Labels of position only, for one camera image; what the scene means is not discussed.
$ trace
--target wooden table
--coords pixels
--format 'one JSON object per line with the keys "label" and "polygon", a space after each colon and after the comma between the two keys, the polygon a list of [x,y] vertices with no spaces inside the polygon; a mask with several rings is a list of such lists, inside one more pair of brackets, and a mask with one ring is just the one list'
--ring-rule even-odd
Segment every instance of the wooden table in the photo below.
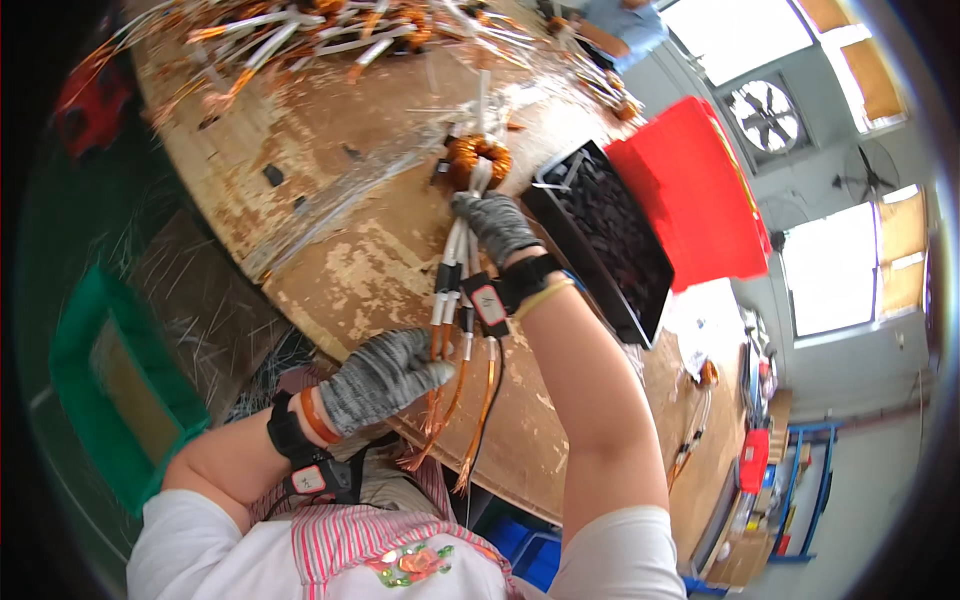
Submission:
{"label": "wooden table", "polygon": [[[512,4],[498,8],[541,29],[532,12]],[[435,45],[425,55],[381,59],[355,86],[344,79],[354,56],[318,60],[299,81],[277,90],[258,76],[229,113],[206,127],[199,96],[190,96],[159,130],[198,209],[242,271],[335,359],[379,331],[429,321],[435,268],[452,217],[448,192],[428,184],[444,151],[444,118],[425,109],[457,107],[473,97],[477,79],[461,63],[463,53]],[[134,56],[148,108],[166,102],[189,76],[164,69],[182,56],[176,42],[151,39]],[[527,129],[506,138],[515,163],[500,189],[511,194],[550,157],[590,138],[604,144],[633,131],[576,89],[552,56],[537,63],[534,73],[502,62],[493,66],[492,89],[536,83],[547,91],[544,100],[513,116]],[[262,174],[268,164],[283,173],[281,185],[271,186]],[[378,184],[391,168],[406,170]],[[707,436],[674,492],[682,560],[699,539],[742,441],[735,346],[722,357],[723,381],[714,394],[710,427],[718,433]],[[517,335],[505,347],[503,390],[474,481],[560,523],[566,438],[526,341]],[[661,447],[672,461],[688,413],[685,402],[666,401],[679,366],[676,341],[664,333],[654,352],[627,351],[643,365]],[[435,455],[452,468],[472,436],[485,369],[483,360],[470,363],[462,408],[435,446]],[[392,423],[418,444],[422,410],[419,401]]]}

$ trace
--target pink striped apron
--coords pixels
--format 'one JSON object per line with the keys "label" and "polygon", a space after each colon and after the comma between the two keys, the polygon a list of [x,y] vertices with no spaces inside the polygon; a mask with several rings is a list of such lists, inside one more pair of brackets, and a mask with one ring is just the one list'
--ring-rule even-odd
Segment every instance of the pink striped apron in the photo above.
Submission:
{"label": "pink striped apron", "polygon": [[464,540],[496,562],[503,571],[508,598],[522,598],[514,586],[510,563],[492,544],[453,520],[440,463],[428,458],[414,476],[447,520],[366,505],[317,504],[295,510],[291,540],[305,600],[322,599],[330,578],[345,569],[440,534]]}

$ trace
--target floral embroidery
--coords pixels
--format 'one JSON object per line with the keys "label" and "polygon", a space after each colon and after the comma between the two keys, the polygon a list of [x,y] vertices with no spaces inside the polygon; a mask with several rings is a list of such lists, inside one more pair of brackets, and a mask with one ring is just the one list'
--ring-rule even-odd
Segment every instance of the floral embroidery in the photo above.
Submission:
{"label": "floral embroidery", "polygon": [[453,554],[453,546],[434,550],[418,542],[401,546],[381,557],[366,561],[387,588],[406,588],[434,573],[449,572],[452,564],[446,561]]}

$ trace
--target label tag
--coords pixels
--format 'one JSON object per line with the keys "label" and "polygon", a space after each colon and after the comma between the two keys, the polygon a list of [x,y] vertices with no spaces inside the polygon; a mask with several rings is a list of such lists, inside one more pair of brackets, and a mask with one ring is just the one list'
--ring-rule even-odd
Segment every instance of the label tag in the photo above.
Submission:
{"label": "label tag", "polygon": [[290,480],[297,493],[319,493],[326,489],[326,481],[317,465],[311,465],[296,471],[290,476]]}
{"label": "label tag", "polygon": [[503,302],[489,283],[473,292],[470,300],[473,301],[473,306],[487,327],[493,327],[507,320],[507,309],[503,307]]}
{"label": "label tag", "polygon": [[464,292],[473,302],[484,331],[493,337],[502,338],[510,335],[507,326],[507,309],[500,299],[496,289],[496,281],[490,279],[486,273],[480,273],[465,279],[462,282]]}

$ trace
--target hand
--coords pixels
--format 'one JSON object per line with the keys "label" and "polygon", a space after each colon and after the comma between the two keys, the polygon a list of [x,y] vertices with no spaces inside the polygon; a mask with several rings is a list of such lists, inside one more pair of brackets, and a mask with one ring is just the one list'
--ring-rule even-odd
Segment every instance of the hand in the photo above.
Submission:
{"label": "hand", "polygon": [[514,252],[543,246],[519,206],[506,194],[487,192],[477,198],[469,192],[457,192],[450,205],[458,217],[467,220],[497,269],[503,269]]}
{"label": "hand", "polygon": [[355,350],[337,374],[321,382],[320,398],[335,433],[345,438],[392,417],[453,372],[450,363],[430,362],[426,329],[395,329]]}

